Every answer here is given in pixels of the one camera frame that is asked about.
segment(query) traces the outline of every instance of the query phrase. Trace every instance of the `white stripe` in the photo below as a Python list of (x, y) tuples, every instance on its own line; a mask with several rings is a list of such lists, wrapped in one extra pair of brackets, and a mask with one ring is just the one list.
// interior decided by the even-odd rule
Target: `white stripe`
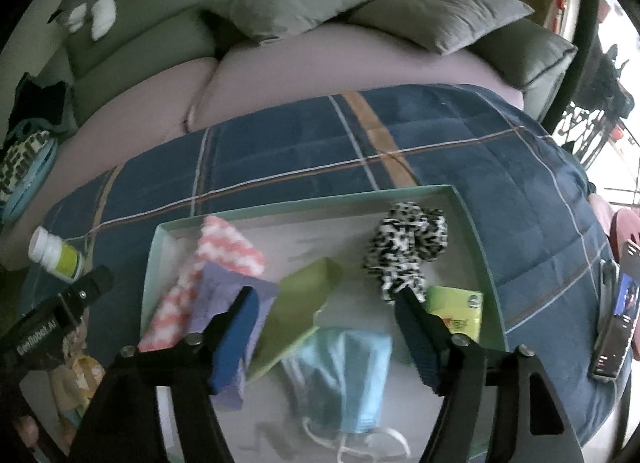
[[(462, 89), (462, 90), (468, 91), (468, 90), (466, 90), (466, 89), (465, 89), (465, 87), (463, 87), (462, 85), (458, 85), (458, 86), (456, 86), (456, 87), (458, 87), (458, 88), (460, 88), (460, 89)], [(496, 111), (500, 111), (500, 113), (502, 113), (502, 111), (501, 111), (500, 109), (498, 109), (498, 108), (497, 108), (496, 106), (494, 106), (491, 102), (489, 102), (486, 98), (484, 98), (484, 95), (482, 95), (482, 93), (481, 93), (481, 92), (476, 91), (476, 90), (470, 90), (470, 91), (472, 91), (473, 93), (475, 93), (475, 94), (476, 94), (476, 95), (478, 95), (478, 96), (481, 96), (481, 97), (482, 97), (482, 98), (483, 98), (483, 99), (484, 99), (488, 104), (490, 104), (490, 105), (491, 105), (491, 107), (492, 107), (492, 108), (494, 108)], [(510, 104), (510, 103), (508, 103), (508, 102), (507, 102), (505, 99), (503, 99), (502, 97), (500, 97), (500, 95), (498, 95), (498, 96), (499, 96), (500, 100), (501, 100), (505, 105), (507, 105), (507, 106), (511, 106), (511, 104)], [(525, 126), (517, 126), (517, 129), (526, 129), (526, 127), (525, 127)], [(536, 138), (552, 138), (552, 137), (551, 137), (551, 135), (549, 135), (546, 131), (545, 131), (545, 134), (544, 134), (544, 135), (534, 135), (534, 136), (535, 136)]]
[[(600, 250), (598, 250), (598, 252), (596, 253), (596, 256), (595, 256), (593, 261), (597, 261), (598, 260), (598, 256), (604, 250), (605, 246), (607, 246), (606, 243), (604, 243), (600, 247)], [(544, 306), (542, 306), (539, 309), (535, 310), (535, 312), (533, 312), (531, 315), (529, 315), (526, 319), (523, 319), (522, 321), (518, 322), (514, 326), (511, 326), (507, 331), (505, 331), (505, 333), (511, 333), (512, 331), (514, 331), (515, 329), (519, 328), (520, 326), (522, 326), (524, 323), (526, 323), (530, 319), (534, 318), (541, 311), (546, 310), (549, 306), (551, 306), (554, 302), (556, 302), (556, 300), (560, 299), (560, 297), (562, 297), (567, 292), (567, 290), (569, 290), (569, 288), (571, 288), (572, 286), (574, 286), (575, 283), (580, 281), (580, 279), (587, 272), (587, 270), (591, 270), (591, 265), (593, 265), (593, 262), (589, 263), (589, 265), (583, 271), (581, 271), (580, 275), (578, 275), (578, 277), (576, 277), (564, 290), (562, 290), (560, 293), (558, 293), (556, 296), (554, 296), (553, 299), (551, 299), (549, 302), (547, 302)]]
[[(472, 144), (473, 142), (483, 142), (487, 138), (494, 138), (495, 136), (501, 135), (510, 135), (511, 133), (516, 132), (516, 129), (525, 129), (524, 126), (519, 126), (517, 128), (505, 129), (503, 131), (498, 131), (496, 133), (491, 133), (489, 135), (480, 136), (479, 138), (464, 138), (463, 140), (452, 140), (450, 142), (439, 142), (437, 144), (431, 144), (428, 146), (416, 146), (414, 148), (407, 149), (398, 149), (397, 151), (393, 151), (393, 154), (402, 154), (402, 153), (411, 153), (412, 151), (425, 150), (428, 151), (431, 148), (439, 148), (440, 146), (452, 146), (454, 144)], [(367, 158), (377, 158), (380, 154), (374, 154), (373, 156), (367, 156)]]
[(36, 280), (33, 281), (33, 285), (31, 285), (31, 304), (29, 306), (29, 310), (32, 310), (36, 305), (36, 288), (38, 287), (38, 281), (40, 280), (40, 274), (43, 273), (44, 268), (42, 265), (38, 264), (36, 267)]
[(364, 171), (367, 173), (367, 178), (369, 178), (369, 183), (373, 187), (373, 190), (380, 190), (380, 187), (378, 186), (378, 183), (376, 183), (376, 179), (373, 176), (373, 173), (371, 172), (371, 168), (369, 167), (369, 164), (367, 163), (367, 160), (365, 159), (364, 155), (362, 154), (362, 150), (361, 150), (360, 146), (358, 145), (358, 142), (356, 141), (356, 137), (353, 136), (353, 133), (351, 132), (351, 128), (349, 127), (349, 124), (347, 123), (347, 119), (344, 117), (344, 114), (343, 114), (342, 110), (340, 109), (340, 106), (338, 106), (338, 103), (335, 101), (335, 99), (331, 95), (329, 95), (327, 98), (334, 105), (335, 112), (338, 113), (338, 118), (340, 119), (340, 122), (342, 123), (342, 126), (344, 127), (344, 130), (347, 131), (347, 135), (349, 136), (349, 139), (351, 140), (351, 145), (353, 146), (353, 149), (356, 151), (356, 154), (358, 155), (358, 157), (360, 159), (360, 162), (362, 164), (362, 167), (363, 167)]
[[(225, 191), (233, 189), (233, 188), (238, 188), (238, 187), (241, 187), (241, 186), (244, 186), (244, 185), (251, 185), (252, 183), (256, 183), (256, 182), (266, 182), (268, 180), (277, 180), (278, 178), (284, 178), (286, 176), (290, 176), (291, 174), (301, 174), (301, 173), (304, 173), (304, 172), (313, 172), (315, 170), (328, 169), (330, 167), (347, 166), (349, 164), (354, 164), (356, 162), (358, 162), (358, 160), (346, 160), (344, 162), (337, 162), (335, 164), (326, 164), (325, 166), (307, 167), (306, 169), (290, 170), (289, 172), (281, 172), (280, 174), (272, 174), (271, 176), (265, 176), (264, 178), (256, 178), (255, 180), (247, 180), (246, 182), (236, 183), (235, 185), (229, 185), (227, 187), (213, 189), (213, 190), (210, 190), (210, 191), (205, 192), (203, 194), (200, 194), (198, 196), (198, 198), (204, 198), (205, 196), (210, 196), (211, 194), (217, 194), (219, 192), (225, 192)], [(191, 201), (191, 196), (189, 196), (188, 198), (178, 199), (177, 201), (173, 201), (171, 203), (167, 203), (166, 205), (162, 205), (161, 207), (156, 207), (156, 208), (151, 209), (151, 210), (145, 210), (144, 212), (139, 212), (138, 214), (132, 214), (132, 215), (123, 216), (123, 217), (120, 217), (120, 218), (113, 218), (113, 219), (110, 219), (108, 221), (104, 221), (104, 222), (100, 223), (98, 226), (92, 228), (91, 230), (89, 230), (88, 232), (82, 234), (81, 236), (68, 237), (65, 241), (71, 241), (73, 239), (81, 239), (82, 237), (85, 237), (87, 234), (92, 234), (93, 232), (100, 230), (100, 228), (102, 228), (105, 225), (110, 225), (112, 223), (117, 223), (119, 221), (124, 221), (124, 220), (129, 220), (129, 219), (132, 219), (132, 218), (146, 216), (148, 214), (153, 214), (154, 212), (158, 212), (158, 211), (164, 210), (166, 208), (173, 207), (174, 205), (178, 205), (180, 203), (186, 203), (188, 201)]]
[[(510, 127), (514, 128), (513, 124), (509, 121), (509, 119), (507, 117), (504, 116), (504, 114), (498, 108), (496, 108), (490, 101), (488, 101), (482, 95), (480, 95), (480, 96), (492, 108), (494, 108), (496, 111), (498, 111), (498, 113), (500, 113), (500, 116), (504, 119), (505, 122), (507, 122), (507, 124), (509, 124)], [(560, 190), (560, 186), (558, 185), (558, 180), (556, 180), (554, 172), (551, 170), (551, 168), (545, 162), (542, 161), (542, 159), (540, 159), (536, 155), (536, 153), (533, 151), (531, 146), (527, 143), (527, 140), (525, 140), (524, 138), (522, 138), (522, 136), (520, 136), (520, 133), (516, 133), (516, 135), (520, 139), (520, 141), (522, 141), (522, 143), (527, 146), (527, 149), (530, 151), (532, 156), (540, 163), (541, 166), (543, 166), (548, 171), (549, 175), (551, 175), (551, 180), (553, 180), (553, 182), (554, 182), (554, 186), (556, 187), (556, 191), (558, 192), (558, 196), (562, 200), (562, 203), (564, 203), (564, 206), (566, 207), (566, 209), (569, 211), (569, 215), (571, 216), (571, 221), (574, 224), (574, 229), (578, 233), (578, 236), (580, 236), (580, 241), (582, 242), (582, 251), (584, 252), (584, 258), (586, 259), (587, 263), (589, 263), (590, 262), (589, 261), (589, 254), (587, 253), (587, 244), (584, 242), (584, 236), (582, 235), (582, 233), (580, 232), (580, 229), (578, 228), (578, 223), (575, 220), (575, 216), (574, 216), (574, 213), (571, 210), (571, 207), (569, 206), (569, 204), (567, 203), (566, 199), (564, 199), (564, 196), (562, 195), (562, 191)], [(596, 284), (596, 280), (593, 277), (593, 272), (591, 272), (591, 283), (593, 283), (593, 293), (595, 293), (596, 296), (598, 296), (598, 285)]]
[[(480, 138), (465, 138), (464, 140), (453, 140), (452, 142), (441, 142), (439, 144), (433, 144), (433, 147), (448, 146), (448, 145), (452, 145), (452, 144), (464, 144), (464, 143), (469, 143), (469, 142), (478, 142), (478, 141), (484, 140), (485, 138), (493, 138), (494, 136), (507, 135), (509, 133), (513, 133), (515, 129), (517, 129), (517, 128), (511, 128), (511, 129), (503, 130), (503, 131), (500, 131), (500, 132), (497, 132), (497, 133), (491, 133), (490, 135), (481, 136)], [(429, 147), (430, 146), (418, 146), (418, 147), (415, 147), (415, 148), (397, 150), (397, 151), (394, 151), (394, 154), (407, 153), (407, 152), (410, 152), (410, 151), (416, 151), (416, 150), (425, 149), (425, 148), (429, 148)], [(372, 154), (371, 156), (367, 156), (367, 159), (368, 160), (373, 160), (375, 158), (381, 158), (382, 156), (383, 156), (382, 154)], [(282, 172), (280, 174), (273, 174), (271, 176), (265, 176), (264, 178), (256, 178), (255, 180), (247, 180), (246, 182), (236, 183), (235, 185), (229, 185), (229, 186), (226, 186), (226, 187), (223, 187), (223, 188), (213, 189), (213, 190), (210, 190), (210, 191), (205, 192), (203, 194), (200, 194), (199, 196), (197, 196), (197, 198), (204, 198), (206, 196), (210, 196), (211, 194), (217, 194), (217, 193), (220, 193), (220, 192), (225, 192), (227, 190), (238, 188), (238, 187), (241, 187), (241, 186), (244, 186), (244, 185), (251, 185), (252, 183), (256, 183), (256, 182), (266, 182), (266, 181), (269, 181), (269, 180), (277, 180), (278, 178), (284, 178), (284, 177), (289, 176), (291, 174), (302, 174), (302, 173), (305, 173), (305, 172), (313, 172), (315, 170), (328, 169), (330, 167), (347, 166), (349, 164), (354, 164), (356, 162), (358, 164), (362, 164), (361, 160), (346, 160), (344, 162), (337, 162), (335, 164), (326, 164), (324, 166), (307, 167), (306, 169), (290, 170), (289, 172)], [(376, 184), (375, 179), (373, 179), (371, 183), (372, 183), (372, 185), (374, 185), (376, 190), (379, 190), (378, 186), (375, 185)], [(179, 199), (177, 201), (168, 203), (166, 205), (162, 205), (160, 207), (156, 207), (156, 208), (151, 209), (151, 210), (146, 210), (144, 212), (139, 212), (138, 214), (132, 214), (132, 215), (123, 216), (123, 217), (120, 217), (120, 218), (114, 218), (114, 219), (111, 219), (111, 220), (108, 220), (108, 221), (104, 221), (103, 223), (100, 223), (97, 227), (92, 228), (91, 230), (89, 230), (88, 232), (84, 233), (83, 235), (76, 236), (76, 237), (68, 237), (66, 239), (66, 241), (71, 241), (73, 239), (81, 239), (82, 237), (85, 237), (88, 234), (92, 234), (93, 232), (100, 230), (100, 228), (102, 228), (104, 225), (110, 225), (112, 223), (117, 223), (119, 221), (129, 220), (129, 219), (132, 219), (132, 218), (143, 217), (143, 216), (146, 216), (148, 214), (153, 214), (154, 212), (158, 212), (158, 211), (164, 210), (166, 208), (170, 208), (170, 207), (172, 207), (174, 205), (178, 205), (180, 203), (185, 203), (185, 202), (191, 201), (191, 199), (192, 199), (192, 197), (189, 196), (188, 198)]]
[(204, 146), (207, 143), (207, 136), (209, 136), (209, 131), (211, 128), (207, 128), (202, 135), (202, 141), (200, 143), (200, 152), (198, 153), (198, 162), (196, 164), (196, 174), (193, 177), (193, 188), (191, 189), (191, 211), (189, 212), (190, 217), (196, 212), (196, 192), (198, 190), (198, 180), (200, 179), (200, 164), (202, 163), (202, 157), (204, 156)]

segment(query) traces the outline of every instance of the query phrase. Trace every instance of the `pill bottle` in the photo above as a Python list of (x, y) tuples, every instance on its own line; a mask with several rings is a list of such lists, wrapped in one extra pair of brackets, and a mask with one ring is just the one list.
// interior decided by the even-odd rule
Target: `pill bottle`
[(29, 258), (65, 283), (73, 283), (82, 275), (82, 254), (61, 237), (49, 234), (42, 227), (36, 228), (31, 236)]

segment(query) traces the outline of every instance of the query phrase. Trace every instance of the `orange stripe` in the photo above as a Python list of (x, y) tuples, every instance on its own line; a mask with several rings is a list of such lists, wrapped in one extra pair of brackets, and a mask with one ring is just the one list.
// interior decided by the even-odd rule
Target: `orange stripe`
[[(95, 209), (94, 222), (92, 223), (92, 226), (91, 226), (92, 230), (97, 229), (97, 227), (100, 225), (102, 221), (102, 212), (104, 212), (104, 207), (105, 205), (107, 205), (107, 199), (109, 197), (109, 193), (111, 192), (113, 183), (116, 181), (116, 178), (118, 177), (120, 171), (122, 170), (122, 167), (124, 167), (124, 165), (117, 166), (115, 169), (113, 169), (113, 172), (111, 172), (111, 175), (107, 180), (107, 183), (104, 184), (104, 188), (102, 189), (102, 194), (100, 194), (100, 200), (98, 201), (97, 207)], [(95, 230), (95, 232), (93, 232), (89, 236), (89, 245), (86, 249), (86, 264), (84, 267), (84, 273), (87, 273), (88, 271), (91, 271), (93, 269), (94, 245), (95, 245), (95, 238), (97, 237), (97, 235), (98, 235), (98, 230)]]
[[(521, 130), (520, 129), (512, 129), (511, 132), (512, 133), (519, 133)], [(372, 164), (375, 164), (376, 162), (381, 162), (382, 159), (385, 157), (385, 154), (388, 155), (390, 157), (391, 160), (395, 161), (395, 162), (400, 162), (401, 160), (404, 159), (405, 156), (410, 156), (412, 154), (422, 154), (422, 153), (430, 153), (431, 151), (441, 151), (444, 149), (452, 149), (452, 148), (460, 148), (460, 147), (466, 147), (469, 145), (477, 145), (477, 144), (485, 144), (487, 142), (492, 142), (494, 140), (501, 140), (502, 138), (504, 138), (505, 136), (509, 136), (509, 135), (494, 135), (494, 136), (481, 136), (480, 138), (476, 138), (475, 140), (471, 141), (471, 142), (465, 142), (465, 143), (457, 143), (454, 142), (452, 144), (431, 144), (428, 146), (422, 146), (420, 148), (416, 148), (414, 150), (411, 151), (406, 151), (405, 153), (382, 153), (381, 157), (374, 157), (374, 158), (367, 158), (367, 162), (370, 162)], [(247, 185), (244, 186), (239, 186), (239, 187), (234, 187), (234, 188), (230, 188), (230, 189), (226, 189), (223, 190), (221, 192), (216, 192), (214, 194), (206, 194), (206, 195), (202, 195), (202, 196), (196, 196), (196, 202), (197, 203), (203, 203), (206, 201), (211, 201), (213, 199), (216, 198), (220, 198), (222, 196), (227, 196), (228, 194), (236, 194), (238, 192), (242, 192), (243, 190), (247, 190), (247, 189), (251, 189), (251, 188), (256, 188), (256, 187), (261, 187), (261, 186), (266, 186), (266, 185), (271, 185), (273, 183), (278, 183), (278, 182), (286, 182), (289, 180), (297, 180), (300, 178), (307, 178), (309, 176), (315, 176), (317, 174), (324, 174), (326, 172), (338, 172), (341, 170), (347, 170), (347, 169), (353, 169), (354, 167), (361, 167), (362, 164), (359, 160), (353, 160), (348, 164), (345, 165), (340, 165), (340, 166), (333, 166), (333, 167), (322, 167), (319, 168), (317, 170), (313, 170), (313, 171), (308, 171), (308, 172), (297, 172), (295, 174), (286, 174), (284, 176), (281, 176), (280, 178), (276, 178), (274, 180), (264, 180), (261, 182), (251, 182), (249, 181), (249, 183)], [(180, 203), (175, 203), (173, 205), (170, 205), (168, 207), (162, 208), (160, 210), (154, 210), (152, 212), (148, 212), (147, 214), (143, 214), (143, 215), (136, 215), (136, 216), (129, 216), (129, 217), (122, 217), (119, 218), (117, 220), (114, 220), (112, 222), (108, 222), (104, 225), (99, 225), (98, 230), (92, 230), (92, 233), (97, 233), (98, 231), (103, 231), (103, 230), (107, 230), (109, 228), (113, 228), (122, 224), (130, 224), (130, 223), (136, 223), (138, 221), (143, 221), (147, 218), (153, 217), (153, 216), (157, 216), (159, 214), (164, 214), (165, 212), (168, 211), (173, 211), (176, 209), (180, 209), (180, 208), (184, 208), (184, 207), (188, 207), (191, 205), (191, 199), (189, 199), (188, 201), (184, 201), (184, 202), (180, 202)]]
[(398, 145), (384, 126), (378, 115), (371, 108), (366, 99), (358, 92), (340, 93), (347, 101), (351, 111), (356, 115), (358, 122), (367, 133), (371, 145), (382, 153), (382, 165), (385, 166), (391, 181), (396, 187), (415, 187), (411, 167), (401, 153), (398, 153)]

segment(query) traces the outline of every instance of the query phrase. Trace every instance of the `smartphone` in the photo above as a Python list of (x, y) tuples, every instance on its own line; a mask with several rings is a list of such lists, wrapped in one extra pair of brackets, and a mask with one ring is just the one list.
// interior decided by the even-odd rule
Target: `smartphone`
[(591, 375), (606, 381), (618, 378), (638, 322), (640, 247), (632, 241), (623, 245), (620, 272), (611, 301), (611, 317), (591, 363)]

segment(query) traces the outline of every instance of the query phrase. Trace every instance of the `blue plaid comforter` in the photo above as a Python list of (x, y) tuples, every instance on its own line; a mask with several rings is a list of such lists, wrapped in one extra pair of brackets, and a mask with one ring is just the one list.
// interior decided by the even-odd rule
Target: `blue plaid comforter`
[[(139, 341), (158, 224), (416, 183), (458, 189), (486, 251), (510, 348), (536, 351), (586, 443), (616, 401), (615, 385), (587, 377), (607, 238), (577, 170), (536, 122), (488, 90), (408, 85), (262, 110), (105, 172), (53, 207), (44, 226), (115, 274), (88, 332), (89, 352), (107, 366)], [(22, 310), (60, 289), (33, 266)]]

